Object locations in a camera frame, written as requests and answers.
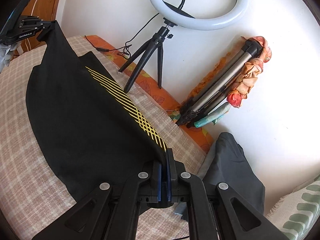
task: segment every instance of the black t-shirt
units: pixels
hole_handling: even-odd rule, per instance
[[[55,175],[79,201],[102,182],[118,184],[143,164],[165,165],[166,145],[92,52],[78,57],[57,22],[29,78],[32,130]]]

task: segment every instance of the tripod leg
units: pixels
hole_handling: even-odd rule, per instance
[[[158,47],[158,87],[161,88],[162,83],[162,64],[163,64],[163,46]]]
[[[156,44],[156,42],[151,41],[149,43],[148,47],[146,48],[146,51],[141,56],[137,66],[133,70],[133,72],[132,72],[127,84],[124,87],[124,92],[125,93],[129,92],[129,90],[132,87],[134,81],[137,79],[137,77],[139,76],[141,70],[143,69],[143,67],[145,66],[147,61],[150,59],[151,55],[154,53],[154,51],[156,50],[157,47],[158,47],[158,44]]]
[[[150,40],[146,41],[119,69],[119,72],[123,72],[137,57],[139,57],[148,47]]]

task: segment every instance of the round metal pivot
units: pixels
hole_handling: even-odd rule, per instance
[[[107,183],[107,182],[101,183],[100,186],[99,186],[99,188],[100,188],[101,190],[107,190],[107,189],[110,188],[110,184]]]
[[[180,174],[180,176],[184,179],[189,179],[191,177],[191,174],[189,172],[183,172]]]
[[[228,184],[225,182],[219,183],[219,188],[226,190],[229,188]]]
[[[140,172],[140,173],[138,174],[138,177],[139,177],[140,179],[146,179],[148,176],[149,176],[149,175],[148,175],[148,173],[146,173],[146,172]]]

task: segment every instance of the mini tripod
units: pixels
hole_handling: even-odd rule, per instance
[[[146,41],[128,60],[123,66],[119,69],[119,72],[123,72],[137,57],[139,57],[142,53],[142,57],[139,60],[137,66],[133,70],[127,84],[124,87],[124,92],[128,93],[130,88],[132,87],[134,81],[137,79],[138,75],[140,74],[141,70],[150,59],[151,55],[158,49],[158,87],[161,88],[161,81],[162,81],[162,64],[163,64],[163,46],[162,43],[164,42],[165,38],[171,39],[173,37],[172,34],[169,33],[168,27],[173,27],[175,24],[171,22],[164,21],[166,23],[166,27],[162,26],[160,30],[155,33],[152,38]]]

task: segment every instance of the yellow printed lines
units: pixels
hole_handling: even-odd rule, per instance
[[[134,118],[140,127],[154,140],[164,151],[168,148],[162,138],[149,124],[148,120],[140,113],[130,98],[123,92],[122,88],[113,80],[101,75],[100,73],[86,67],[92,77],[97,80]]]

